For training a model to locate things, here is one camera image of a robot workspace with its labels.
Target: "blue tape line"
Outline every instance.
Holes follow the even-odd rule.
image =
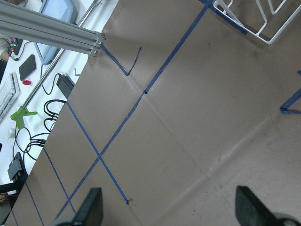
[[[44,152],[45,152],[45,154],[46,154],[46,156],[47,156],[47,158],[48,158],[48,160],[49,160],[49,162],[50,162],[50,164],[51,164],[51,166],[52,166],[52,169],[53,169],[53,171],[55,172],[55,175],[56,175],[58,181],[60,182],[60,185],[61,185],[61,187],[62,187],[62,189],[63,189],[63,191],[64,191],[64,193],[65,193],[65,195],[66,195],[66,197],[67,197],[67,201],[70,203],[70,206],[71,206],[73,212],[76,213],[76,211],[75,211],[75,209],[74,209],[74,207],[73,207],[73,205],[72,205],[72,203],[71,203],[71,200],[70,200],[70,198],[69,198],[69,196],[68,196],[68,194],[67,194],[67,192],[66,192],[66,189],[65,189],[65,187],[63,186],[63,183],[62,183],[60,177],[58,176],[58,173],[57,173],[57,171],[56,171],[56,169],[55,169],[55,166],[53,165],[53,163],[52,163],[52,161],[51,161],[51,159],[50,159],[50,157],[49,157],[49,154],[48,154],[46,148],[43,147],[43,149],[44,149]]]
[[[119,190],[121,196],[123,197],[123,199],[126,201],[126,204],[129,205],[128,199],[126,197],[126,195],[124,194],[124,192],[122,191],[122,189],[120,188],[119,184],[117,183],[115,177],[113,176],[113,174],[111,173],[110,169],[108,168],[107,164],[104,162],[102,156],[100,155],[100,153],[98,152],[97,148],[95,147],[94,143],[92,142],[91,138],[89,137],[89,135],[87,134],[85,128],[83,127],[83,125],[81,124],[81,122],[79,121],[78,117],[76,116],[74,110],[72,109],[72,107],[70,106],[69,102],[66,102],[67,106],[69,107],[73,117],[75,118],[76,122],[78,123],[78,125],[80,126],[81,130],[83,131],[83,133],[85,134],[86,138],[88,139],[90,145],[92,146],[92,148],[94,149],[95,153],[97,154],[99,160],[102,162],[104,168],[107,170],[109,176],[111,177],[112,181],[114,182],[115,186],[117,187],[117,189]]]
[[[136,59],[135,59],[135,61],[134,61],[134,63],[133,63],[133,66],[131,67],[131,69],[129,70],[129,72],[127,72],[127,71],[123,68],[123,66],[121,66],[121,64],[119,63],[119,61],[117,60],[117,58],[116,58],[115,56],[113,56],[113,55],[107,50],[107,48],[106,48],[104,45],[102,45],[101,48],[102,48],[102,50],[103,50],[103,51],[104,51],[104,52],[112,59],[112,61],[115,62],[115,64],[121,69],[121,71],[122,71],[126,76],[129,76],[129,75],[130,75],[130,73],[131,73],[133,67],[134,67],[135,64],[137,63],[137,60],[138,60],[138,57],[139,57],[140,51],[141,51],[141,47],[140,47],[140,48],[138,49],[138,53],[137,53]]]
[[[18,222],[17,222],[17,219],[16,219],[16,217],[15,217],[15,214],[14,214],[14,212],[13,212],[13,210],[11,210],[11,213],[12,213],[14,219],[15,219],[16,225],[19,226],[19,225],[18,225]]]
[[[39,218],[40,218],[40,220],[41,220],[41,223],[42,223],[42,225],[44,226],[44,222],[43,222],[42,217],[41,217],[41,215],[40,215],[40,212],[39,212],[39,210],[38,210],[37,204],[36,204],[36,202],[35,202],[34,199],[33,199],[32,192],[30,191],[29,186],[27,185],[26,182],[25,182],[25,185],[26,185],[26,187],[27,187],[27,189],[28,189],[28,191],[29,191],[29,194],[30,194],[30,196],[31,196],[31,198],[32,198],[32,202],[33,202],[33,204],[34,204],[34,207],[35,207],[36,210],[37,210],[37,213],[38,213],[38,216],[39,216]]]
[[[284,104],[281,105],[280,111],[283,114],[301,114],[298,110],[289,110],[288,108],[301,97],[301,89],[294,93]]]
[[[151,82],[149,83],[149,85],[145,89],[146,92],[149,92],[150,88],[154,85],[154,83],[156,82],[156,80],[159,78],[159,76],[162,74],[162,72],[164,71],[164,69],[167,67],[167,65],[170,63],[170,61],[173,59],[173,57],[175,56],[175,54],[179,51],[179,49],[181,48],[181,46],[183,45],[183,43],[186,41],[186,39],[191,34],[191,32],[193,31],[193,29],[197,26],[197,24],[199,23],[199,21],[201,20],[201,18],[203,17],[203,15],[206,13],[206,11],[210,7],[211,3],[212,3],[212,0],[208,1],[208,3],[203,7],[203,9],[201,10],[201,12],[197,16],[197,18],[193,21],[193,23],[190,25],[190,27],[187,30],[187,32],[181,38],[180,42],[176,45],[176,47],[174,48],[174,50],[172,51],[172,53],[169,55],[169,57],[167,58],[167,60],[163,63],[163,65],[161,66],[161,68],[159,69],[159,71],[156,73],[156,75],[154,76],[154,78],[151,80]]]
[[[70,195],[70,200],[74,197],[74,195],[76,194],[76,192],[78,191],[78,189],[81,187],[81,185],[84,183],[84,181],[86,180],[86,178],[89,176],[89,174],[92,172],[93,168],[96,166],[96,164],[99,162],[99,158],[96,158],[96,160],[94,161],[94,163],[92,164],[92,166],[88,169],[88,171],[86,172],[86,174],[84,175],[84,177],[81,179],[81,181],[79,182],[79,184],[76,186],[76,188],[74,189],[74,191],[72,192],[72,194]],[[66,208],[68,204],[68,201],[66,201],[66,203],[64,204],[64,206],[61,208],[61,210],[59,211],[59,213],[57,214],[56,218],[58,218],[61,213],[64,211],[64,209]]]
[[[123,128],[123,126],[126,124],[126,122],[129,120],[129,118],[132,116],[132,114],[136,110],[136,108],[137,108],[137,106],[138,106],[138,104],[139,104],[139,102],[142,99],[142,97],[143,97],[144,94],[145,93],[141,94],[141,96],[136,101],[135,105],[132,107],[132,109],[127,114],[127,116],[125,117],[125,119],[122,121],[121,125],[118,127],[118,129],[116,130],[116,132],[114,133],[114,135],[111,137],[111,139],[109,140],[109,142],[107,143],[107,145],[103,148],[102,152],[100,152],[100,155],[103,155],[108,150],[108,148],[110,147],[110,145],[113,142],[113,140],[116,138],[116,136],[119,134],[119,132],[121,131],[121,129]]]
[[[244,35],[248,34],[248,31],[241,26],[239,26],[237,23],[230,20],[228,17],[226,17],[223,13],[218,11],[216,8],[214,8],[213,4],[210,6],[210,9],[215,12],[217,15],[219,15],[221,18],[223,18],[225,21],[227,21],[232,27],[238,29],[240,32],[242,32]]]
[[[97,158],[94,163],[92,164],[92,166],[88,169],[88,171],[86,172],[86,174],[84,175],[84,177],[81,179],[81,181],[79,182],[79,184],[76,186],[76,188],[74,189],[74,191],[72,192],[72,194],[70,195],[70,198],[72,199],[74,197],[74,195],[76,194],[76,192],[78,191],[78,189],[80,188],[80,186],[84,183],[84,181],[86,180],[86,178],[89,176],[89,174],[92,172],[92,170],[94,169],[94,167],[96,166],[96,164],[99,162],[99,158]]]

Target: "white keyboard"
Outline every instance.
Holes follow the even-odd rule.
[[[20,94],[16,73],[2,78],[0,84],[0,122]]]

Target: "black phone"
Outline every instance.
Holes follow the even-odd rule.
[[[36,68],[37,66],[34,54],[31,54],[19,67],[20,80],[23,81],[26,79],[26,77],[30,75]]]

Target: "green clamp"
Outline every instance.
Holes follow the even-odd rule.
[[[23,109],[22,107],[20,107],[18,111],[10,116],[10,118],[16,121],[18,129],[23,129],[25,127],[23,117],[35,114],[37,114],[37,112],[29,112],[26,108]]]

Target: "monitor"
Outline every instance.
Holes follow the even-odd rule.
[[[40,13],[56,19],[74,23],[76,10],[71,0],[44,0]],[[34,43],[43,65],[48,65],[58,53],[58,48],[41,43]]]

